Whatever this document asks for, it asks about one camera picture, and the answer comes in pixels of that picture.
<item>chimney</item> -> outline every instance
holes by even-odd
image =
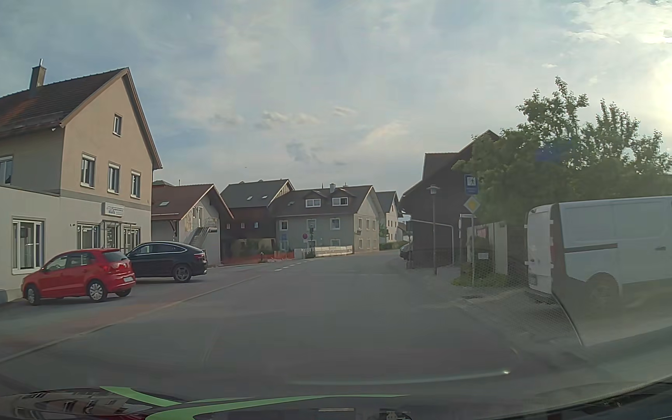
[[[30,75],[30,94],[35,94],[37,89],[43,85],[46,79],[46,68],[43,66],[43,59],[41,58],[37,66],[33,67],[33,72]]]

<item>priority road sign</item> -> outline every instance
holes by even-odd
[[[466,195],[477,195],[479,193],[478,179],[467,173],[463,175],[463,184],[466,187]]]
[[[470,196],[463,206],[465,206],[465,208],[467,208],[468,211],[473,214],[476,213],[476,210],[478,210],[479,207],[481,207],[481,202],[475,196]]]

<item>yellow diamond sign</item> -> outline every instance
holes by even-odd
[[[476,213],[476,210],[478,210],[479,207],[481,207],[481,202],[475,196],[470,196],[464,205],[468,211],[473,214]]]

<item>dark wooden building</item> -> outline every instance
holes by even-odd
[[[487,130],[482,136],[499,138]],[[422,179],[409,188],[401,197],[401,210],[411,215],[408,230],[413,233],[413,260],[416,267],[432,267],[432,196],[427,189],[437,186],[440,190],[435,196],[435,221],[437,265],[448,265],[452,261],[451,250],[455,249],[455,261],[464,261],[464,244],[459,239],[458,221],[461,213],[469,213],[464,207],[468,200],[465,194],[464,174],[451,168],[458,160],[469,160],[473,142],[460,152],[425,153]],[[463,219],[460,229],[465,238],[465,230],[471,226],[471,219]]]

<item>green stripe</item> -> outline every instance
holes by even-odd
[[[131,398],[132,400],[141,401],[143,403],[153,404],[157,406],[172,406],[181,404],[177,401],[171,401],[160,397],[153,397],[151,395],[146,395],[128,387],[100,387],[100,388],[103,388],[106,391],[110,391],[113,394],[117,394],[122,397]]]
[[[193,420],[194,415],[219,413],[220,411],[240,410],[243,408],[252,408],[255,406],[266,406],[272,404],[291,403],[296,401],[317,400],[329,397],[406,397],[406,395],[307,395],[302,397],[284,397],[269,398],[265,400],[240,401],[237,403],[216,404],[210,406],[190,406],[188,408],[169,409],[155,413],[146,418],[146,420]]]

